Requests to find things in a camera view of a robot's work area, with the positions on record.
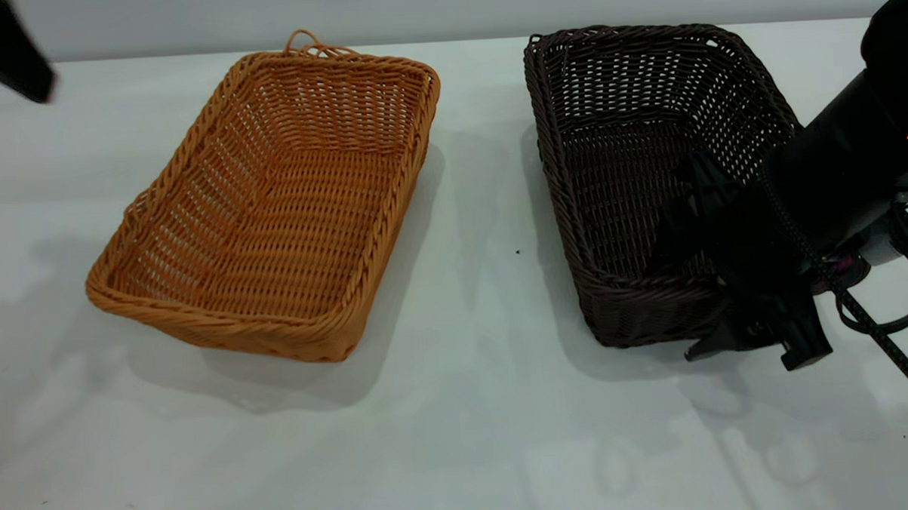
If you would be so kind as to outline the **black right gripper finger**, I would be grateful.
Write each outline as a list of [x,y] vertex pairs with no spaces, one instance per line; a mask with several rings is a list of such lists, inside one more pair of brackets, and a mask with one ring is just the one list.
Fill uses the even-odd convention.
[[723,170],[712,151],[689,153],[675,175],[691,188],[660,207],[647,276],[670,275],[699,253],[714,266],[722,264],[721,217],[741,193],[741,184]]
[[708,335],[685,350],[684,357],[686,361],[699,361],[724,352],[748,352],[774,344],[776,336],[753,310],[732,305]]

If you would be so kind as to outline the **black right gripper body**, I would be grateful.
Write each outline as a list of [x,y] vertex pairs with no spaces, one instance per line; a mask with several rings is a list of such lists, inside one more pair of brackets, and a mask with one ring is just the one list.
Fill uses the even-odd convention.
[[816,313],[804,261],[761,176],[722,208],[714,229],[718,273],[743,316],[773,332],[811,330]]

